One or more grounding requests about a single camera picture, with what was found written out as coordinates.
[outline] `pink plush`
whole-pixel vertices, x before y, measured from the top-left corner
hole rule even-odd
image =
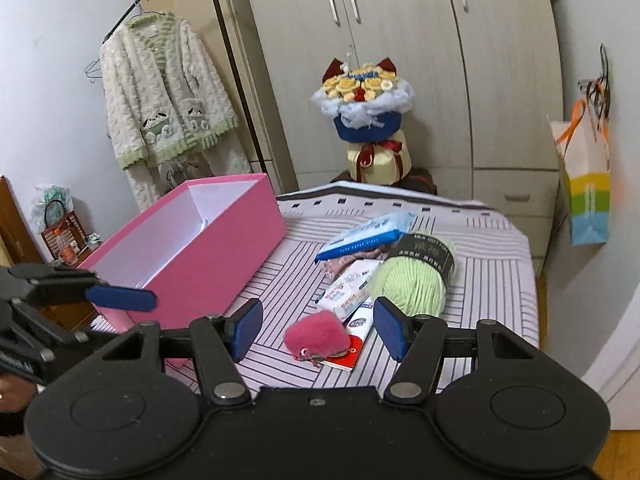
[[[295,322],[284,333],[284,344],[297,360],[327,358],[349,349],[350,338],[336,315],[321,310]]]

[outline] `open pink box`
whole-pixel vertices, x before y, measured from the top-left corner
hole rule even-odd
[[[111,285],[144,287],[152,312],[98,308],[124,332],[145,319],[183,328],[223,314],[285,233],[264,174],[190,180],[109,238],[81,265]]]

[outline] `red bow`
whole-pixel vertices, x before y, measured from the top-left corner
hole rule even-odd
[[[380,146],[385,150],[389,150],[393,153],[396,160],[396,168],[398,168],[398,180],[402,178],[402,157],[400,151],[402,150],[402,142],[399,140],[380,140],[379,142],[372,142],[365,144],[356,158],[356,182],[362,182],[362,168],[368,168],[373,164],[373,159],[376,156],[375,147]]]

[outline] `clothes rail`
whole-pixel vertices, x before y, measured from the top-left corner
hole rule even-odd
[[[129,9],[122,15],[122,17],[116,22],[113,28],[107,33],[104,37],[102,43],[104,44],[116,29],[120,26],[120,24],[127,18],[129,13],[136,7],[137,4],[142,0],[135,0]],[[246,119],[246,126],[249,129],[249,134],[251,135],[251,142],[255,148],[255,154],[258,157],[258,162],[260,163],[260,170],[263,173],[267,173],[267,165],[264,161],[264,155],[262,154],[262,149],[260,148],[260,142],[258,140],[258,134],[255,131],[254,120],[251,117],[251,110],[249,110],[249,105],[246,100],[246,94],[244,93],[244,88],[242,86],[242,80],[240,79],[240,73],[238,71],[238,64],[236,63],[236,57],[234,56],[233,48],[231,47],[231,40],[229,39],[229,32],[226,29],[225,17],[222,13],[222,6],[220,6],[220,0],[213,0],[213,7],[216,11],[216,19],[218,20],[218,26],[220,27],[220,33],[222,33],[222,40],[225,44],[226,56],[229,60],[229,65],[231,66],[231,73],[234,77],[234,83],[236,88],[238,89],[238,97],[240,98],[240,105],[242,107],[242,113],[244,113],[244,118]]]

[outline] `blue package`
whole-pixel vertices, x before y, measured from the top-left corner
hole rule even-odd
[[[369,220],[363,225],[348,229],[329,240],[320,249],[316,262],[332,260],[345,254],[376,248],[382,244],[397,242],[414,225],[416,216],[397,212]]]

